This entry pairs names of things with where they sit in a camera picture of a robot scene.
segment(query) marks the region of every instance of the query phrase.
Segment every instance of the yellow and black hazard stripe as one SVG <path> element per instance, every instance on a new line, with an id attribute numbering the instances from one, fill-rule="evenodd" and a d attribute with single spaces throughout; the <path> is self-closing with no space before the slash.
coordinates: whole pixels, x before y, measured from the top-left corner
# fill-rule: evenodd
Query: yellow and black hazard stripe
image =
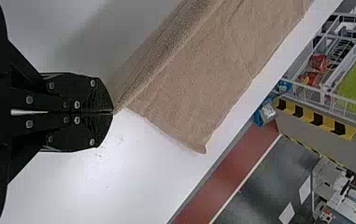
<path id="1" fill-rule="evenodd" d="M 327 159 L 329 159 L 330 161 L 334 162 L 335 164 L 337 164 L 337 165 L 339 165 L 339 166 L 341 166 L 341 167 L 345 167 L 345 165 L 344 165 L 343 163 L 341 163 L 341 162 L 339 162 L 339 161 L 336 161 L 336 160 L 334 160 L 333 158 L 331 158 L 331 157 L 329 157 L 329 156 L 327 156 L 327 155 L 325 155 L 325 154 L 319 152 L 319 151 L 318 151 L 317 149 L 315 149 L 314 147 L 310 147 L 310 146 L 308 146 L 307 144 L 301 142 L 300 140 L 297 140 L 297 139 L 295 139 L 295 138 L 289 137 L 289 136 L 286 135 L 286 134 L 283 134 L 283 136 L 285 136 L 285 137 L 288 138 L 289 140 L 293 141 L 294 143 L 296 143 L 296 144 L 298 144 L 298 145 L 300 145 L 300 146 L 302 146 L 302 147 L 304 147 L 304 148 L 306 148 L 306 149 L 308 149 L 308 150 L 311 150 L 311 151 L 313 151 L 313 152 L 319 154 L 319 155 L 322 156 L 322 157 L 326 157 Z"/>
<path id="2" fill-rule="evenodd" d="M 326 132 L 334 133 L 349 141 L 352 140 L 352 137 L 356 134 L 355 127 L 341 123 L 331 117 L 324 116 L 309 108 L 297 105 L 292 101 L 279 98 L 274 102 L 274 106 L 276 109 L 284 111 L 288 115 L 295 116 L 303 122 L 313 124 Z"/>

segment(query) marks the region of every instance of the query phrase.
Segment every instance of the white table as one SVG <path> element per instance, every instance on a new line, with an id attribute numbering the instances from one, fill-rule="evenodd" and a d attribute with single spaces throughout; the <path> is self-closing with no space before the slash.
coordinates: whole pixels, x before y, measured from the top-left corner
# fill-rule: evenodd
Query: white table
<path id="1" fill-rule="evenodd" d="M 41 72 L 107 80 L 177 0 L 1 0 L 11 41 Z M 105 143 L 38 154 L 9 184 L 0 223 L 166 223 L 341 0 L 316 0 L 197 154 L 123 110 Z"/>

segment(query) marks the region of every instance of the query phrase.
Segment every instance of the shelving rack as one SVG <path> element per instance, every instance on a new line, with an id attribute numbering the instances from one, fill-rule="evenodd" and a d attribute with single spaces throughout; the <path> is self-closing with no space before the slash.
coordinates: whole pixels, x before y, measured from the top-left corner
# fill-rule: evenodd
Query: shelving rack
<path id="1" fill-rule="evenodd" d="M 328 65 L 319 83 L 309 86 L 300 76 L 317 71 L 310 66 L 311 56 L 324 55 Z M 356 63 L 356 10 L 334 13 L 308 43 L 281 80 L 292 84 L 285 97 L 310 105 L 338 118 L 356 123 L 356 111 L 349 105 L 356 100 L 338 94 L 338 86 Z"/>

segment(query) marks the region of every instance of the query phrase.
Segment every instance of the red floor stripe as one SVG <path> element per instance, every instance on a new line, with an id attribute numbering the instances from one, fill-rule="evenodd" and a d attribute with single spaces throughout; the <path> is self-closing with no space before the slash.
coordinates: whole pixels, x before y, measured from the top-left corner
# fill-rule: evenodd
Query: red floor stripe
<path id="1" fill-rule="evenodd" d="M 262 128 L 252 125 L 174 224 L 209 223 L 277 137 L 275 122 Z"/>

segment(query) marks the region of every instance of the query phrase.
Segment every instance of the beige towel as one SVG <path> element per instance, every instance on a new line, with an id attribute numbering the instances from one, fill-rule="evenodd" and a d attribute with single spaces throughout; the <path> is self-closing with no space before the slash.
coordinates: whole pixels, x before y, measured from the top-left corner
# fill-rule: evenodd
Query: beige towel
<path id="1" fill-rule="evenodd" d="M 187 147 L 206 142 L 311 0 L 186 0 L 108 83 L 130 109 Z"/>

